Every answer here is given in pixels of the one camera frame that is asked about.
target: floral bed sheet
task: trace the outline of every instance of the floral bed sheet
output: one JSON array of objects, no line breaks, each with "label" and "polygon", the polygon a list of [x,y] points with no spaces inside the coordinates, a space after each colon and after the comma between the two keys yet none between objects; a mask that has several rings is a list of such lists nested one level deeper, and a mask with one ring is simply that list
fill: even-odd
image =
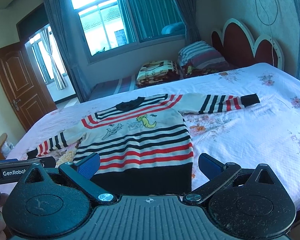
[{"label": "floral bed sheet", "polygon": [[[71,127],[86,115],[122,101],[155,94],[257,93],[260,104],[216,114],[186,114],[184,118],[194,145],[192,188],[208,179],[198,168],[205,152],[219,161],[236,162],[243,168],[267,163],[300,209],[300,81],[265,63],[138,89],[53,111],[39,120],[21,139],[9,158],[25,159],[26,152],[39,143]],[[67,149],[72,156],[75,145]],[[9,193],[14,184],[1,185]]]}]

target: door handle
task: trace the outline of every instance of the door handle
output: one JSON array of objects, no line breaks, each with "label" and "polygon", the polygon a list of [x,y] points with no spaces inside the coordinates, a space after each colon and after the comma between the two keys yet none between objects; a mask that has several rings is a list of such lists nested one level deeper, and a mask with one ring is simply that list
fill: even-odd
[{"label": "door handle", "polygon": [[16,108],[17,111],[20,110],[19,106],[18,106],[18,103],[21,101],[21,99],[18,99],[17,101],[16,100],[12,100],[12,106],[14,106]]}]

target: black collar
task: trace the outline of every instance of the black collar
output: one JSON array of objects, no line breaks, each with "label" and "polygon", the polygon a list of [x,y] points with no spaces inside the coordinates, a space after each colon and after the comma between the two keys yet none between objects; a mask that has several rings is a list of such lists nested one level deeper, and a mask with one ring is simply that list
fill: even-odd
[{"label": "black collar", "polygon": [[131,111],[133,109],[136,109],[138,106],[140,106],[143,103],[144,100],[145,100],[145,98],[138,97],[135,100],[131,100],[129,102],[122,102],[120,104],[117,104],[115,107],[119,111],[127,112],[127,111]]}]

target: headboard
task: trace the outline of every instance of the headboard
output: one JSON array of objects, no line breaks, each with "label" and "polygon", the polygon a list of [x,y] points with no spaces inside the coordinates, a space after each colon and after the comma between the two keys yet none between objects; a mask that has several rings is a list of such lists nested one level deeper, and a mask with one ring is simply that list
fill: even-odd
[{"label": "headboard", "polygon": [[211,40],[226,61],[239,68],[261,62],[273,65],[274,62],[275,67],[284,70],[284,56],[277,41],[266,34],[255,41],[249,29],[236,19],[229,19],[222,32],[214,30]]}]

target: screw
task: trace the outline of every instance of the screw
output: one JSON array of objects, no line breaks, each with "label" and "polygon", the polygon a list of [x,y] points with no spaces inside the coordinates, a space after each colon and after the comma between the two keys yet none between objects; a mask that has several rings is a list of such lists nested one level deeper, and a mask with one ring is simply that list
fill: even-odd
[{"label": "screw", "polygon": [[192,202],[197,202],[201,199],[201,196],[199,194],[191,193],[186,195],[186,199]]},{"label": "screw", "polygon": [[111,200],[113,200],[113,195],[109,194],[109,193],[104,193],[98,196],[98,199],[104,202],[109,202]]}]

